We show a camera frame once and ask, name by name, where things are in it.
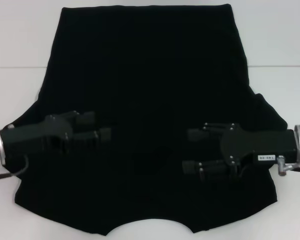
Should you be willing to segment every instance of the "white background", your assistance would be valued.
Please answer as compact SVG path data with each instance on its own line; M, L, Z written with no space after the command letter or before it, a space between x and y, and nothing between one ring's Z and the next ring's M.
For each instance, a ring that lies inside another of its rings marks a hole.
M290 128L300 124L300 0L0 0L0 128L35 101L62 7L225 3L233 8L252 88ZM84 233L14 204L19 180L0 180L0 240L300 240L300 173L279 177L276 168L270 171L277 203L196 234L180 223L157 219L120 226L106 237Z

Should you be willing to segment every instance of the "white label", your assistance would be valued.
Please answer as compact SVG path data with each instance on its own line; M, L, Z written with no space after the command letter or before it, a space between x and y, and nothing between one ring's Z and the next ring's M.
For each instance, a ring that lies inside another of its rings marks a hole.
M258 161L275 161L276 155L258 155Z

